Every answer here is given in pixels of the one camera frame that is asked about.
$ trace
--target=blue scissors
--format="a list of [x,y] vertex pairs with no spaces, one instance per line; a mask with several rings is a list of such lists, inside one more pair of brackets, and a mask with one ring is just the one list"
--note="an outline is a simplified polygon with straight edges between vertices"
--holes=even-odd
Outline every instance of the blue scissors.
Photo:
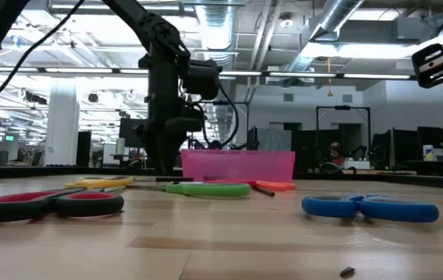
[[358,211],[370,218],[398,222],[435,222],[439,218],[436,205],[378,195],[308,196],[302,200],[302,209],[310,215],[333,218],[353,218]]

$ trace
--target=wooden surface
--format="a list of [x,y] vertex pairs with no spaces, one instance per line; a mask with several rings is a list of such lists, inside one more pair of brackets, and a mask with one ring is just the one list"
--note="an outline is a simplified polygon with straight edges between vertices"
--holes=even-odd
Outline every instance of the wooden surface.
[[[0,195],[56,189],[77,176],[0,180]],[[437,203],[433,224],[306,217],[311,194],[389,194]],[[191,198],[126,190],[124,213],[0,226],[1,280],[443,279],[443,189],[300,181],[269,198]]]

